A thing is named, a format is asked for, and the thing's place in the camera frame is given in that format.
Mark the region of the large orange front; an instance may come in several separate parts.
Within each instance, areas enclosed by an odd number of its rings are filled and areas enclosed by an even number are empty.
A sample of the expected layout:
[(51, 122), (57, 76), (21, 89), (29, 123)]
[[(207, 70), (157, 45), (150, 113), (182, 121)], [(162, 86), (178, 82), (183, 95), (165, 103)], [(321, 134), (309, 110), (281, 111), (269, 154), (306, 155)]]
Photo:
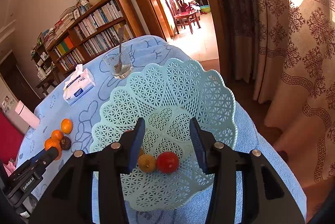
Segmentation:
[(62, 156), (62, 148), (60, 146), (60, 141), (58, 139), (49, 138), (44, 143), (45, 151), (52, 150), (56, 155), (56, 161), (58, 161)]

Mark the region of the dark passion fruit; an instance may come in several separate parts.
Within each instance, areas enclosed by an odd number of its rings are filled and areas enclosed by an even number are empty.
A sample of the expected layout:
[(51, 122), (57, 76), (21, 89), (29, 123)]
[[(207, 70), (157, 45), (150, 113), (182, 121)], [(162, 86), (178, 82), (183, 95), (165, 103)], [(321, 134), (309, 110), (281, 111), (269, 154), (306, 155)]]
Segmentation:
[(69, 137), (63, 136), (62, 139), (60, 140), (60, 147), (63, 151), (68, 151), (70, 150), (72, 145), (72, 142)]

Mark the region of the red tomato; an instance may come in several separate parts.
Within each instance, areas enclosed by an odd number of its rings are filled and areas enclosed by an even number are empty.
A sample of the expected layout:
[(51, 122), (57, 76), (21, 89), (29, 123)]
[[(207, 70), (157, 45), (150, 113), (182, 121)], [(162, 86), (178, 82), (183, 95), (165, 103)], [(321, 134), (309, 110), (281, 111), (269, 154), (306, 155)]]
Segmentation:
[(165, 151), (157, 157), (156, 167), (162, 173), (170, 174), (178, 169), (179, 158), (175, 153)]

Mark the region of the pink cloth on bed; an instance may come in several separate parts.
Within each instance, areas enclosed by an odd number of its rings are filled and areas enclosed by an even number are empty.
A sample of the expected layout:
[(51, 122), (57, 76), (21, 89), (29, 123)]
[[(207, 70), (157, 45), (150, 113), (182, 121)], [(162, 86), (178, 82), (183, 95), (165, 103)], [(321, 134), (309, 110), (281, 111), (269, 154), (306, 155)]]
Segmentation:
[(16, 165), (13, 159), (10, 159), (7, 164), (3, 163), (7, 176), (10, 176), (15, 170)]

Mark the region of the blue patterned table cloth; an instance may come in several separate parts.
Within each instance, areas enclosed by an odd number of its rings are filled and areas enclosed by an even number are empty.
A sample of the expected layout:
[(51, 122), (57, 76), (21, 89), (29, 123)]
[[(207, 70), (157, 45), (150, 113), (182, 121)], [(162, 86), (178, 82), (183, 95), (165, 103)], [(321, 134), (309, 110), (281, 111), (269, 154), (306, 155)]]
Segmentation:
[(199, 168), (192, 147), (189, 122), (196, 117), (203, 130), (218, 141), (248, 153), (261, 151), (291, 192), (302, 215), (307, 198), (288, 165), (257, 132), (254, 122), (218, 73), (206, 71), (179, 48), (156, 36), (142, 36), (123, 45), (134, 75), (116, 79), (98, 56), (86, 64), (95, 86), (77, 102), (63, 99), (58, 85), (35, 109), (40, 124), (29, 129), (18, 152), (18, 164), (34, 157), (64, 118), (73, 122), (72, 147), (46, 169), (33, 195), (40, 198), (72, 153), (105, 148), (119, 139), (118, 121), (142, 117), (146, 133), (143, 151), (158, 156), (173, 151), (179, 168), (172, 174), (145, 174), (135, 169), (123, 177), (125, 206), (130, 223), (204, 223), (210, 204), (213, 176)]

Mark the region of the red headboard panel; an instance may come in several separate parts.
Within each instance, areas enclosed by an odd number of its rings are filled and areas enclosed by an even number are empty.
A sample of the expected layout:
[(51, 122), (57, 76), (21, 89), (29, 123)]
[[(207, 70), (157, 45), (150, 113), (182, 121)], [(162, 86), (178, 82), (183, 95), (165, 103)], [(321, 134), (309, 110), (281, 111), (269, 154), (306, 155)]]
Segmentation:
[(0, 116), (0, 156), (1, 162), (7, 164), (17, 158), (24, 135), (1, 112)]

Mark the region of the pink thermos bottle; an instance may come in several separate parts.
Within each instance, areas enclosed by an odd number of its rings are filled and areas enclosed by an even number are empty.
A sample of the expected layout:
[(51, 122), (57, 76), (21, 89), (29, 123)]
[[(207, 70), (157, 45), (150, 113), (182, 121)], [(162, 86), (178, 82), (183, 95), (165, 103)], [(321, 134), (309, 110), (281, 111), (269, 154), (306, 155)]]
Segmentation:
[(40, 124), (40, 119), (27, 108), (23, 102), (19, 101), (15, 107), (15, 112), (33, 129), (37, 129)]

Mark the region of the white tissue pack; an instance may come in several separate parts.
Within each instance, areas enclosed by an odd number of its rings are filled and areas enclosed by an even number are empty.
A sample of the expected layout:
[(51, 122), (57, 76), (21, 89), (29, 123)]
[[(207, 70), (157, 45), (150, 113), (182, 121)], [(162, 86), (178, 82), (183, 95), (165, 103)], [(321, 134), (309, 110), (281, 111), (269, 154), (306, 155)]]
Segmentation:
[(63, 99), (68, 105), (73, 105), (94, 86), (95, 81), (92, 73), (87, 68), (84, 69), (83, 64), (76, 65), (70, 79), (65, 82)]

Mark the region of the clear glass cup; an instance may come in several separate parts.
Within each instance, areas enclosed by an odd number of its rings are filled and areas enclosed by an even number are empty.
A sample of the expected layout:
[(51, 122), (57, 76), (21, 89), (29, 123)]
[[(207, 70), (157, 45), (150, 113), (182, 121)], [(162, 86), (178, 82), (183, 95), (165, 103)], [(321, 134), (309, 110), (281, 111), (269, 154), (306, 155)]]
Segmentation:
[(116, 79), (125, 79), (133, 70), (130, 55), (123, 46), (121, 52), (108, 53), (103, 61)]

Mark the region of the light blue lattice fruit basket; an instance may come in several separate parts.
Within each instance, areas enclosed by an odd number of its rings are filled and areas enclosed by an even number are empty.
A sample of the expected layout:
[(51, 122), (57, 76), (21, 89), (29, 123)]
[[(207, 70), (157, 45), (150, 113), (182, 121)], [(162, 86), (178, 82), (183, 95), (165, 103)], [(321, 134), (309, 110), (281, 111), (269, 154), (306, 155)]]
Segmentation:
[(142, 148), (157, 157), (165, 151), (179, 158), (171, 174), (147, 174), (135, 168), (121, 176), (124, 199), (137, 211), (172, 210), (196, 193), (212, 186), (213, 175), (202, 172), (190, 139), (189, 123), (196, 118), (203, 130), (231, 148), (237, 140), (236, 101), (220, 74), (206, 71), (194, 60), (169, 59), (164, 65), (148, 64), (131, 73), (100, 108), (100, 121), (92, 128), (91, 152), (101, 151), (145, 120)]

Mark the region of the metal spoon in glass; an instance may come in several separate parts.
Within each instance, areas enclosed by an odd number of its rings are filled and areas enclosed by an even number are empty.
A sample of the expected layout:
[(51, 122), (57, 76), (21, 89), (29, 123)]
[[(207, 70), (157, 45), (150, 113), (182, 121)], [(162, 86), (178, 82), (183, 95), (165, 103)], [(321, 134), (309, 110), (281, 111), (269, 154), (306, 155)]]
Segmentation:
[(115, 73), (116, 74), (120, 74), (121, 73), (121, 51), (122, 51), (122, 41), (123, 41), (123, 37), (124, 37), (124, 26), (121, 26), (118, 30), (118, 37), (119, 37), (119, 54), (117, 57), (117, 63), (114, 66), (115, 69)]

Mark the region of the wooden bookshelf with books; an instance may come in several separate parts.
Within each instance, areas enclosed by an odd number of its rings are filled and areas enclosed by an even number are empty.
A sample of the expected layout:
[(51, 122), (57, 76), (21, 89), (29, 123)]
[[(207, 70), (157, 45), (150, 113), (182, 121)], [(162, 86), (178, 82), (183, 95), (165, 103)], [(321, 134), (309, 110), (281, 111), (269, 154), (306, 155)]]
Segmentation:
[(66, 75), (77, 64), (144, 35), (131, 0), (101, 0), (83, 15), (79, 10), (65, 15), (46, 35), (40, 34), (31, 52), (39, 73), (57, 68)]

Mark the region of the patterned beige curtain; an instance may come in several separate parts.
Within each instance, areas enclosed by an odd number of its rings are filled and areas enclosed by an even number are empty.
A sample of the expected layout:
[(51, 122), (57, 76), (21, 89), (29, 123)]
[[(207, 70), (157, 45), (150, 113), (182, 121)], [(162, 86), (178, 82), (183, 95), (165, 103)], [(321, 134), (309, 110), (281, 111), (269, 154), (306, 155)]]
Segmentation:
[(225, 2), (234, 77), (270, 102), (275, 149), (303, 187), (334, 178), (334, 0)]

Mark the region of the red wooden chair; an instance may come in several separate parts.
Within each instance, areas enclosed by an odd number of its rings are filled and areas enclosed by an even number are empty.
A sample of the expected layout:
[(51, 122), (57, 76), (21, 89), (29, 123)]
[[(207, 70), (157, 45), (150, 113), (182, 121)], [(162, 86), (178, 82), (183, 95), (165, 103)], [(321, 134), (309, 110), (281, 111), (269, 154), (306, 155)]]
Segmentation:
[(185, 3), (181, 0), (165, 0), (165, 3), (173, 18), (177, 34), (179, 34), (180, 27), (185, 29), (188, 26), (191, 34), (194, 32), (192, 27), (193, 25), (197, 25), (198, 28), (201, 28), (196, 9), (185, 5)]

